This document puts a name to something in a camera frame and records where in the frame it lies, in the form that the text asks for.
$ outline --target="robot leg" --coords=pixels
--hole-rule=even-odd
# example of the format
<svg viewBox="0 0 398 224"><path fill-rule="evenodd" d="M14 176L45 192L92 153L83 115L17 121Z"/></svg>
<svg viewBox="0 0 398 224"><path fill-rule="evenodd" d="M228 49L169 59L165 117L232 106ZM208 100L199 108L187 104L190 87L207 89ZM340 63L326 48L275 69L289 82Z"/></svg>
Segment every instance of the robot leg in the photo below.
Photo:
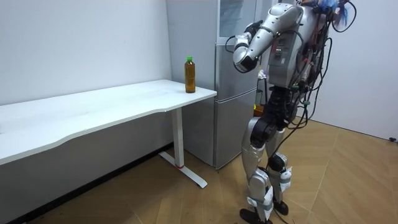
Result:
<svg viewBox="0 0 398 224"><path fill-rule="evenodd" d="M272 224L269 220L273 208L274 191L265 169L258 167L264 152L264 146L256 148L250 144L253 126L259 118L250 120L242 142L242 162L248 180L248 203L255 208L255 212L247 209L240 211L242 219L252 224Z"/></svg>
<svg viewBox="0 0 398 224"><path fill-rule="evenodd" d="M274 153L284 137L284 132L284 129L277 131L275 136L269 142L266 142L266 151L268 156L273 155L268 158L267 173L274 188L274 208L279 213L287 215L289 208L283 202L283 192L290 187L292 168L287 168L287 158L285 155L279 152Z"/></svg>

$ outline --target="floor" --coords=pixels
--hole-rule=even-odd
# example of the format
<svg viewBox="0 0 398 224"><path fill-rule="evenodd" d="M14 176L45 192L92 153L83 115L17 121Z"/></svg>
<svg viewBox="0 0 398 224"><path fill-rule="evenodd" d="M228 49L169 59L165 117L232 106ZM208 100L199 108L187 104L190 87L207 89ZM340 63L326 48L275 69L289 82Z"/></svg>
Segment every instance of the floor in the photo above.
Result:
<svg viewBox="0 0 398 224"><path fill-rule="evenodd" d="M293 166L285 192L288 223L398 223L397 144L310 122L280 151ZM245 223L239 217L239 209L248 208L241 158L219 172L189 153L185 161L206 188L157 156L29 224ZM272 221L282 223L274 214Z"/></svg>

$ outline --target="brown liquid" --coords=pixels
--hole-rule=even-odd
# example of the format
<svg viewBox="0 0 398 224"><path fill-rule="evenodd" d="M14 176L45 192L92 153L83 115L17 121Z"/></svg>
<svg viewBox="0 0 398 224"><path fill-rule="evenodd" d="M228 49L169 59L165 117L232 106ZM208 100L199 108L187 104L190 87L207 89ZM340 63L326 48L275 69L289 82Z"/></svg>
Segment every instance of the brown liquid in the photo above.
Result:
<svg viewBox="0 0 398 224"><path fill-rule="evenodd" d="M185 62L185 92L195 92L195 64L192 61Z"/></svg>

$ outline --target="refrigerator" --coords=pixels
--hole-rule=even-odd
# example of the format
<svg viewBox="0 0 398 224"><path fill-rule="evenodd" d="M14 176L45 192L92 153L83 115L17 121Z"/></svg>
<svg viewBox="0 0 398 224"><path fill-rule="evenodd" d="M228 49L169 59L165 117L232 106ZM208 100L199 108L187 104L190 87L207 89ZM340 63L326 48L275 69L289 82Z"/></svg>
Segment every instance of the refrigerator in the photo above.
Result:
<svg viewBox="0 0 398 224"><path fill-rule="evenodd" d="M217 91L212 99L182 108L186 151L220 169L241 152L253 117L258 69L240 73L233 66L234 41L271 4L261 0L167 0L172 80L184 83L187 56L195 63L196 86Z"/></svg>

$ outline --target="desk top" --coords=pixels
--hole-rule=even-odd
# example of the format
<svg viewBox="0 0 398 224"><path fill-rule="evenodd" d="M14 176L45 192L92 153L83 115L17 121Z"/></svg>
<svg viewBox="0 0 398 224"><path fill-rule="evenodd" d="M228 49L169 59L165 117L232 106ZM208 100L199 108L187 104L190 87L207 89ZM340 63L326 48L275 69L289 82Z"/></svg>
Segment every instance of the desk top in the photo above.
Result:
<svg viewBox="0 0 398 224"><path fill-rule="evenodd" d="M157 80L0 106L0 165L216 95L199 87L185 93L182 83Z"/></svg>

